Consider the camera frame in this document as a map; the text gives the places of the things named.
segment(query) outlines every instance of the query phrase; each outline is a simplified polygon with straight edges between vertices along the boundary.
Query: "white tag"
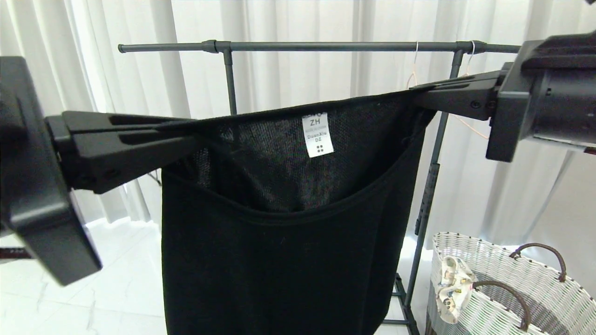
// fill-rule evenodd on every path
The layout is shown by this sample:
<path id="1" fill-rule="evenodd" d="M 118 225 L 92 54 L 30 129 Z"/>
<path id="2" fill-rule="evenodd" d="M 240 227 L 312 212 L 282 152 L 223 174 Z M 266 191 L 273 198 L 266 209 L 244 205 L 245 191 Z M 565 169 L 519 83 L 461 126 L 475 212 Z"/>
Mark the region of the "white tag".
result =
<path id="1" fill-rule="evenodd" d="M 327 113 L 303 116 L 302 129 L 310 158 L 333 152 Z"/>

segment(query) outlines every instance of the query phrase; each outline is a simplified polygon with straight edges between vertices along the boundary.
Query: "inside of shirt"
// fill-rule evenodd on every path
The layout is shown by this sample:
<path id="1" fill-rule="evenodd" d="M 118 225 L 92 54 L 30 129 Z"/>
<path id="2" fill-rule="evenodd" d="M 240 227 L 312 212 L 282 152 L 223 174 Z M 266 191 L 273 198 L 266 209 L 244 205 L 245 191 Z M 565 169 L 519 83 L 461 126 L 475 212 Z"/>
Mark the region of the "inside of shirt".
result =
<path id="1" fill-rule="evenodd" d="M 410 92 L 202 120 L 202 140 L 165 170 L 263 212 L 290 213 L 337 202 L 393 166 L 434 112 Z M 326 113 L 334 152 L 310 158 L 302 116 Z"/>

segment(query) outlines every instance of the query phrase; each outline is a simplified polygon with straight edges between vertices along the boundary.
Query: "vertical rack pole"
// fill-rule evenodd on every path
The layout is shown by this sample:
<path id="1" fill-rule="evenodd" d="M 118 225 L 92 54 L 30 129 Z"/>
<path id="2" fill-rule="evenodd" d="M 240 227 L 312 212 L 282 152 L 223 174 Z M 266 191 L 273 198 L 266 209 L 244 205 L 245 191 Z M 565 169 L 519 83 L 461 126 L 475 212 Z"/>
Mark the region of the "vertical rack pole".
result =
<path id="1" fill-rule="evenodd" d="M 231 115 L 238 114 L 236 108 L 236 88 L 234 87 L 234 62 L 232 62 L 232 50 L 225 48 L 223 50 L 223 63 L 225 64 L 225 77 L 228 83 L 229 112 Z"/>
<path id="2" fill-rule="evenodd" d="M 451 63 L 451 74 L 449 78 L 455 78 L 460 72 L 462 59 L 464 58 L 464 51 L 458 50 L 453 55 L 453 62 Z M 426 177 L 426 186 L 424 187 L 424 195 L 422 197 L 422 204 L 420 205 L 420 213 L 416 220 L 415 233 L 418 235 L 416 243 L 416 250 L 414 252 L 414 260 L 412 261 L 412 272 L 410 272 L 410 279 L 408 283 L 408 291 L 405 298 L 405 307 L 410 308 L 412 305 L 412 295 L 414 295 L 414 284 L 418 276 L 418 267 L 420 265 L 420 257 L 422 255 L 422 248 L 424 247 L 424 238 L 426 237 L 426 228 L 429 223 L 430 208 L 433 204 L 434 189 L 437 186 L 437 177 L 439 176 L 439 153 L 441 145 L 443 144 L 443 136 L 445 135 L 445 128 L 447 127 L 447 118 L 449 114 L 441 112 L 439 120 L 439 129 L 437 130 L 437 137 L 434 141 L 433 154 L 430 159 L 429 174 Z"/>

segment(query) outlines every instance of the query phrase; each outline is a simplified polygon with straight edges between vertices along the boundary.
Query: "white marble floor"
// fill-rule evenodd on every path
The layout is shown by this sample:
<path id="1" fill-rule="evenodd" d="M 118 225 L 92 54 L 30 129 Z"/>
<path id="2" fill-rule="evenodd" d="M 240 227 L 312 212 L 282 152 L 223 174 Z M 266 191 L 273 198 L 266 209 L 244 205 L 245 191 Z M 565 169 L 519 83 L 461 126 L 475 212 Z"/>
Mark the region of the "white marble floor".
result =
<path id="1" fill-rule="evenodd" d="M 67 287 L 58 285 L 35 260 L 0 265 L 0 334 L 166 334 L 158 226 L 98 221 L 91 223 L 89 230 L 104 268 Z M 19 242 L 8 236 L 0 239 L 0 245 Z M 409 275 L 413 247 L 413 240 L 406 239 L 400 264 L 404 277 Z M 424 257 L 430 260 L 428 252 Z M 428 265 L 423 262 L 419 283 L 428 281 L 423 274 Z M 420 284 L 415 295 L 421 294 L 414 303 L 419 326 L 424 326 L 427 290 L 428 284 Z M 388 317 L 403 317 L 397 298 Z M 390 334 L 406 335 L 408 331 L 403 326 L 384 325 L 377 332 Z"/>

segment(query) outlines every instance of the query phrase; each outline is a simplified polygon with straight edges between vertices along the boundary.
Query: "patterned cloth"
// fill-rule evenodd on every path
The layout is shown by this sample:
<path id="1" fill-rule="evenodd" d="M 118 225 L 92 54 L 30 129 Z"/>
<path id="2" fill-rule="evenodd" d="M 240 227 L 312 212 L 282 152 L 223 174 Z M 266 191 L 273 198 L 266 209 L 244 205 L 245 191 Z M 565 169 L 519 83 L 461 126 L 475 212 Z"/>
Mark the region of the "patterned cloth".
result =
<path id="1" fill-rule="evenodd" d="M 465 308 L 476 276 L 463 260 L 445 256 L 441 264 L 441 282 L 435 287 L 437 310 L 441 319 L 456 324 Z"/>

